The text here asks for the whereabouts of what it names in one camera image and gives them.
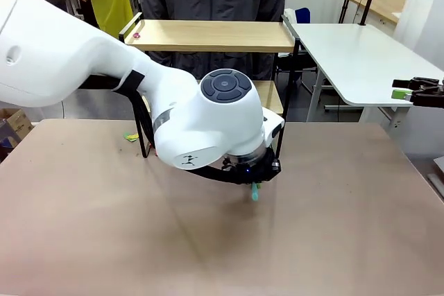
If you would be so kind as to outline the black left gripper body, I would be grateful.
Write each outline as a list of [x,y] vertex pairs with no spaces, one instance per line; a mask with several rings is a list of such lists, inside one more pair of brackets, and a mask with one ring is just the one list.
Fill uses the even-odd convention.
[[268,182],[281,172],[280,160],[272,148],[253,162],[239,162],[232,157],[223,160],[221,174],[223,182],[233,184],[252,184]]

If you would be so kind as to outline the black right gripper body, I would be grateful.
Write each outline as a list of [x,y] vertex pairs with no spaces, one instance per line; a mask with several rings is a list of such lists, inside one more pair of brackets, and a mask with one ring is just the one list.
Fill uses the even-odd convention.
[[433,78],[413,79],[411,102],[419,107],[443,107],[443,81]]

